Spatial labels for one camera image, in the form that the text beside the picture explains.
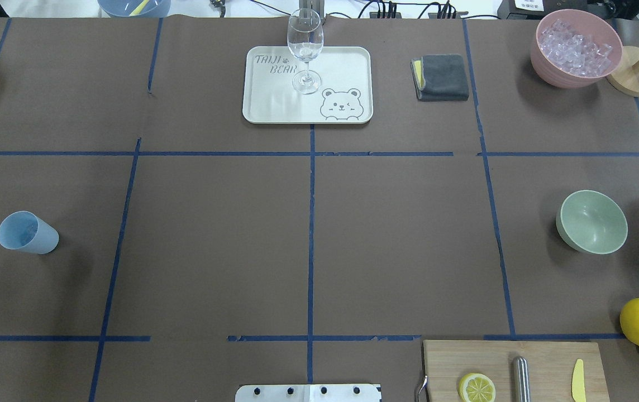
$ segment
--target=bear face illustration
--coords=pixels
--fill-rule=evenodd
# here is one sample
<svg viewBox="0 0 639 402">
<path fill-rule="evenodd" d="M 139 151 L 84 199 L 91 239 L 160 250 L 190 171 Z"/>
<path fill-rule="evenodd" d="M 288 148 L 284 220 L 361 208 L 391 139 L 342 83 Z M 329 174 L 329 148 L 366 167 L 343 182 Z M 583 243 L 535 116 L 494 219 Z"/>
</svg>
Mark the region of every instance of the bear face illustration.
<svg viewBox="0 0 639 402">
<path fill-rule="evenodd" d="M 325 97 L 319 112 L 327 120 L 359 120 L 364 112 L 360 103 L 360 90 L 352 88 L 347 92 L 335 92 L 327 88 L 322 91 Z"/>
</svg>

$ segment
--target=light green bowl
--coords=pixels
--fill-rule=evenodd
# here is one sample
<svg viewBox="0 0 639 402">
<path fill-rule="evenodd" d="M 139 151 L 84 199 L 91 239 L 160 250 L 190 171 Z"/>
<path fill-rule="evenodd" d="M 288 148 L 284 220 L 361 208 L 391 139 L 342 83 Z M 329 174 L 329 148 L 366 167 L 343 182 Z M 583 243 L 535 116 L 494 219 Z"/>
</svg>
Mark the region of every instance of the light green bowl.
<svg viewBox="0 0 639 402">
<path fill-rule="evenodd" d="M 628 238 L 628 221 L 618 204 L 592 190 L 568 195 L 557 212 L 555 225 L 570 247 L 590 254 L 616 252 Z"/>
</svg>

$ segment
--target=lemon slice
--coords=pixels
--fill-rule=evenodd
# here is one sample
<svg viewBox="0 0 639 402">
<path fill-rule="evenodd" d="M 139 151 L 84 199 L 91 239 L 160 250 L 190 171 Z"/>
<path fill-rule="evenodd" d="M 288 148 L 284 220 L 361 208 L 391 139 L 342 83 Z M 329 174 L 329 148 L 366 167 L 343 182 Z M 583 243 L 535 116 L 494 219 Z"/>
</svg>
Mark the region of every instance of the lemon slice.
<svg viewBox="0 0 639 402">
<path fill-rule="evenodd" d="M 496 399 L 496 387 L 489 377 L 470 372 L 459 382 L 458 394 L 464 402 L 493 402 Z"/>
</svg>

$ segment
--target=white metal plate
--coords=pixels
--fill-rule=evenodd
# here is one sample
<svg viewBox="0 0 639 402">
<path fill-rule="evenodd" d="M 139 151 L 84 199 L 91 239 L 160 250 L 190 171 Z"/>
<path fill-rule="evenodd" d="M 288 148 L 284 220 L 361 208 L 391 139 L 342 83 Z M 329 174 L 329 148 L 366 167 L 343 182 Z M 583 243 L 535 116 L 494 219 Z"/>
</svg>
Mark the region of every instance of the white metal plate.
<svg viewBox="0 0 639 402">
<path fill-rule="evenodd" d="M 319 74 L 322 85 L 314 94 L 303 95 L 294 90 L 292 77 L 304 69 L 304 63 L 286 46 L 250 49 L 242 99 L 245 119 L 256 124 L 361 124 L 371 119 L 374 101 L 366 49 L 325 46 L 309 68 Z M 340 109 L 345 104 L 350 106 Z"/>
<path fill-rule="evenodd" d="M 235 402 L 381 402 L 380 389 L 376 384 L 242 386 Z"/>
</svg>

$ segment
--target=white bracket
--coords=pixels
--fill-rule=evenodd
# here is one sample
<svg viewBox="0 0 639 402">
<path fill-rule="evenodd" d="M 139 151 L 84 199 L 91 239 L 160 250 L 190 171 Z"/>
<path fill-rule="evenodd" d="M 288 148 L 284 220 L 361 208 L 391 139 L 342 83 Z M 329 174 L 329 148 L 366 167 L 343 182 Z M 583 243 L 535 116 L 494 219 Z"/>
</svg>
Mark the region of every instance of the white bracket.
<svg viewBox="0 0 639 402">
<path fill-rule="evenodd" d="M 242 386 L 235 402 L 381 402 L 376 384 L 302 384 Z"/>
</svg>

